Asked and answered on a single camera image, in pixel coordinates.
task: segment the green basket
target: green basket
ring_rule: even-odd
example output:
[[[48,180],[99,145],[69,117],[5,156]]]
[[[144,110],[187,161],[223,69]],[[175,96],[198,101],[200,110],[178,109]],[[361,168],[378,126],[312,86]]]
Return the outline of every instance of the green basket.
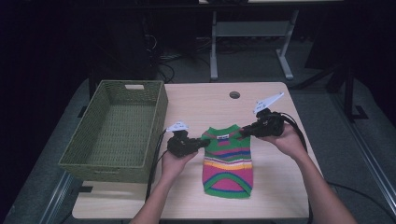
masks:
[[[82,180],[148,183],[167,106],[161,81],[103,80],[59,165]]]

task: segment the white tag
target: white tag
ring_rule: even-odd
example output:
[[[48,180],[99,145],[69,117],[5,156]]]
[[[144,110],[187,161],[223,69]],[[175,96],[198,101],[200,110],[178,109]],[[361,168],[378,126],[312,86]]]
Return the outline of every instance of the white tag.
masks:
[[[189,126],[183,123],[183,121],[178,121],[174,125],[168,127],[166,129],[167,132],[175,132],[175,131],[181,131],[181,130],[187,130],[189,129]]]
[[[261,101],[257,102],[256,107],[254,107],[253,113],[257,114],[260,111],[264,110],[265,108],[267,108],[268,106],[270,106],[271,104],[276,102],[284,94],[285,94],[284,92],[280,92],[277,95],[270,96],[270,97],[268,97],[268,98],[266,98],[264,100],[261,100]]]
[[[224,139],[229,139],[229,138],[230,138],[229,134],[224,134],[224,135],[218,136],[219,140],[224,140]]]

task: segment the cable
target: cable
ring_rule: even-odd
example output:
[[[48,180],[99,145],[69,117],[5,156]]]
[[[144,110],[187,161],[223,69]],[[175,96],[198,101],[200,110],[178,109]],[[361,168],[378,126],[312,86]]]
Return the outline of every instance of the cable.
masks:
[[[167,150],[167,149],[165,150],[165,152],[163,152],[163,154],[161,155],[161,157],[160,157],[160,158],[158,158],[158,160],[157,160],[157,164],[158,164],[158,162],[159,162],[159,161],[160,161],[160,160],[163,158],[163,155],[165,155],[165,153],[166,153],[166,152],[168,152],[168,150]]]
[[[165,60],[165,61],[172,61],[174,59],[179,59],[182,58],[181,54],[173,54],[173,55],[168,55],[168,56],[160,56],[161,60]]]
[[[244,43],[242,41],[234,41],[230,37],[219,42],[219,49],[218,49],[218,54],[235,54],[238,52],[245,51],[248,48],[248,44]]]
[[[210,68],[210,63],[209,63],[209,62],[205,61],[203,58],[198,57],[198,56],[195,56],[195,58],[198,59],[198,60],[200,60],[201,62],[205,63],[205,64],[206,64],[207,66],[209,66],[209,68]]]
[[[206,42],[203,45],[197,47],[197,51],[199,52],[204,49],[208,49],[211,46],[211,44],[212,44],[212,39],[208,37]]]
[[[64,224],[66,222],[66,220],[72,215],[72,211],[70,211],[65,217],[64,219],[62,219],[61,222],[59,222],[60,224]]]
[[[157,38],[155,38],[154,35],[146,35],[146,36],[151,37],[151,38],[154,39],[154,46],[152,46],[151,49],[155,49],[157,47],[157,44],[158,44]]]
[[[170,65],[165,64],[165,63],[158,63],[158,65],[165,66],[165,67],[169,68],[172,71],[172,76],[170,78],[168,78],[161,69],[158,70],[160,75],[163,77],[163,82],[164,83],[173,82],[173,79],[175,77],[175,69],[173,67],[171,67]]]
[[[293,118],[292,116],[290,116],[289,114],[283,113],[283,112],[280,112],[279,114],[285,115],[285,116],[289,117],[289,119],[291,119],[294,123],[297,123],[297,122],[294,120],[294,118]]]
[[[333,182],[330,182],[330,181],[327,181],[327,183],[328,183],[329,185],[331,185],[331,186],[335,186],[335,187],[338,187],[338,188],[341,188],[341,189],[350,190],[350,191],[352,191],[352,192],[354,192],[354,193],[357,193],[357,194],[359,194],[360,196],[362,196],[362,197],[364,197],[364,198],[366,198],[366,199],[372,201],[373,203],[375,203],[379,208],[381,208],[381,209],[390,217],[390,219],[393,221],[393,223],[396,224],[396,217],[394,217],[394,215],[393,215],[390,211],[388,211],[388,209],[387,209],[386,207],[384,207],[382,204],[380,204],[379,202],[377,202],[374,198],[370,197],[369,195],[367,195],[367,194],[365,194],[365,193],[363,193],[363,192],[360,192],[360,191],[358,191],[358,190],[356,190],[356,189],[352,189],[352,188],[350,188],[350,187],[343,186],[343,185],[340,185],[340,184],[336,184],[336,183],[333,183]]]
[[[151,193],[151,184],[154,179],[155,171],[157,170],[157,162],[155,162],[155,161],[157,161],[158,153],[160,152],[161,143],[163,142],[163,135],[165,133],[166,133],[166,130],[163,130],[160,137],[158,138],[157,146],[155,147],[154,158],[152,160],[151,169],[149,171],[149,176],[148,176],[148,188],[146,190],[146,201],[148,200],[149,195]]]

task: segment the yellow stripe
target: yellow stripe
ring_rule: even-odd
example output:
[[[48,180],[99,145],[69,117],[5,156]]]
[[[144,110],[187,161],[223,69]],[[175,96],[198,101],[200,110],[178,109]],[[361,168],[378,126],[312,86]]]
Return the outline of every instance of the yellow stripe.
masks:
[[[253,167],[251,163],[244,163],[240,165],[225,165],[225,164],[215,163],[212,161],[205,161],[204,165],[213,166],[223,170],[244,170],[244,169],[251,169]]]

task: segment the floor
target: floor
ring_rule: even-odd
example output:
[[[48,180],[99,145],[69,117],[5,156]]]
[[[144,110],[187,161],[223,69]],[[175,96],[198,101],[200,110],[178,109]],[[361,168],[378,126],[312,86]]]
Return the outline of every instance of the floor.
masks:
[[[294,80],[286,80],[276,58],[275,50],[282,39],[237,39],[228,49],[220,51],[218,58],[218,82],[279,81],[288,86],[301,83],[314,76],[319,70],[304,68],[312,43],[293,41],[287,53]],[[164,59],[174,58],[176,52],[167,51]],[[203,48],[193,58],[176,58],[160,65],[158,79],[166,76],[173,83],[209,82],[209,52]],[[349,187],[373,198],[367,197],[344,187],[334,186],[341,200],[351,210],[359,223],[392,223],[384,212],[392,214],[378,179],[373,175],[369,162],[364,159],[362,147],[370,148],[379,167],[392,186],[396,185],[396,130],[390,124],[380,108],[376,106],[370,91],[355,80],[354,105],[360,105],[368,119],[359,119],[350,123],[340,106],[343,101],[343,89],[336,94],[325,91],[329,77],[325,77],[303,90],[290,91],[299,116],[303,122],[309,141],[315,151],[324,177],[333,183]],[[11,208],[5,221],[14,223],[127,223],[129,220],[78,220],[70,216],[78,196],[81,180],[72,176],[67,179],[67,188],[62,195],[53,195],[60,185],[64,171],[57,162],[76,129],[82,107],[89,102],[88,81],[81,83],[71,99],[64,115],[53,131],[46,147],[25,183],[18,199]],[[356,139],[364,139],[362,146]],[[223,220],[225,224],[245,223],[305,223],[305,219],[292,220]],[[212,223],[212,221],[166,220],[164,223]]]

